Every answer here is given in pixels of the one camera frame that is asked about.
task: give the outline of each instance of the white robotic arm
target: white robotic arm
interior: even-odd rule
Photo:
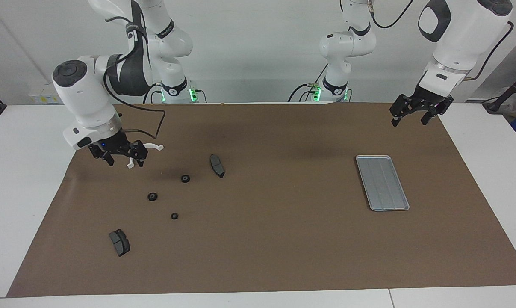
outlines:
[[[319,84],[320,101],[342,100],[351,74],[347,58],[370,54],[376,45],[368,1],[343,0],[342,5],[348,31],[328,34],[320,41],[321,54],[328,61],[326,76]]]
[[[108,96],[113,92],[141,96],[150,90],[153,81],[142,10],[133,0],[88,2],[106,21],[125,25],[130,51],[126,55],[83,56],[55,69],[53,84],[76,117],[76,122],[64,131],[64,137],[74,149],[88,147],[95,158],[106,160],[110,166],[114,163],[113,154],[133,158],[143,166],[147,150],[140,140],[127,140]]]
[[[510,24],[510,0],[431,0],[419,18],[419,29],[437,43],[414,94],[400,95],[393,106],[392,124],[415,111],[426,111],[422,124],[445,113],[452,90],[469,74]]]
[[[193,42],[170,18],[164,0],[137,0],[146,18],[152,68],[162,82],[167,103],[197,103],[197,95],[176,58],[191,54]]]

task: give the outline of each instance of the brown paper mat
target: brown paper mat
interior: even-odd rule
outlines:
[[[385,104],[159,108],[165,149],[144,168],[76,153],[8,297],[516,284],[516,252],[438,119],[393,128]],[[157,115],[118,110],[154,131]],[[410,211],[369,209],[358,154],[393,158]]]

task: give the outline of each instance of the white clip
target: white clip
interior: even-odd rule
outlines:
[[[162,149],[164,149],[165,147],[162,144],[156,145],[156,144],[152,144],[152,143],[146,143],[146,144],[144,144],[144,148],[154,148],[157,151],[162,151]],[[132,158],[132,157],[129,158],[129,164],[127,164],[127,168],[129,168],[129,169],[134,168],[134,158]]]

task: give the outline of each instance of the silver tray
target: silver tray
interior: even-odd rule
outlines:
[[[356,160],[372,210],[387,212],[410,209],[391,157],[359,155]]]

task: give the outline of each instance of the table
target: table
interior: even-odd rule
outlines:
[[[2,299],[74,154],[61,134],[73,120],[64,106],[12,106],[0,117],[0,307],[516,308],[516,286]],[[516,133],[479,104],[453,104],[441,120],[516,248]]]

